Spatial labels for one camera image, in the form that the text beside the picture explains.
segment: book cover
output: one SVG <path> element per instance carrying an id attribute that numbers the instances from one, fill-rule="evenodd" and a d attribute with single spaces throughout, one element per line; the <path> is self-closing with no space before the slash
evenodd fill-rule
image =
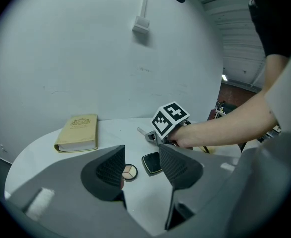
<path id="1" fill-rule="evenodd" d="M 61 130 L 54 148 L 60 153 L 97 149 L 97 115 L 70 118 Z"/>

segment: corrugated ceiling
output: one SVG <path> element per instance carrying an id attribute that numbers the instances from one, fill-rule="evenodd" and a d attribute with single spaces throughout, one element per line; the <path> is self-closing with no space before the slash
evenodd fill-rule
<path id="1" fill-rule="evenodd" d="M 264 83 L 265 56 L 250 17 L 250 0 L 200 1 L 223 37 L 227 83 L 260 91 Z"/>

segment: brick wall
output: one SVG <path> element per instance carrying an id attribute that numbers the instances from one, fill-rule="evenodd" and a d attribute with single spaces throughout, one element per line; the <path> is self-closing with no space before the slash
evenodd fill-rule
<path id="1" fill-rule="evenodd" d="M 217 100 L 220 102 L 225 101 L 236 106 L 241 106 L 254 95 L 255 93 L 248 90 L 231 85 L 221 84 Z"/>

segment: wall outlet box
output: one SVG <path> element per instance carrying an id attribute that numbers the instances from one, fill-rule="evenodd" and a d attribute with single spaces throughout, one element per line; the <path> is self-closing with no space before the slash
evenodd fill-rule
<path id="1" fill-rule="evenodd" d="M 144 17 L 137 16 L 132 30 L 147 34 L 150 30 L 150 21 Z"/>

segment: person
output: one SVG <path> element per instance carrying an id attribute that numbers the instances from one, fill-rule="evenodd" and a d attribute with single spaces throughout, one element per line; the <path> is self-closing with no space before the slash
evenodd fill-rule
<path id="1" fill-rule="evenodd" d="M 262 90 L 221 118 L 176 128 L 169 140 L 184 148 L 239 144 L 261 137 L 277 125 L 265 94 L 291 56 L 291 14 L 285 4 L 278 0 L 251 0 L 249 3 L 251 18 L 266 56 Z"/>

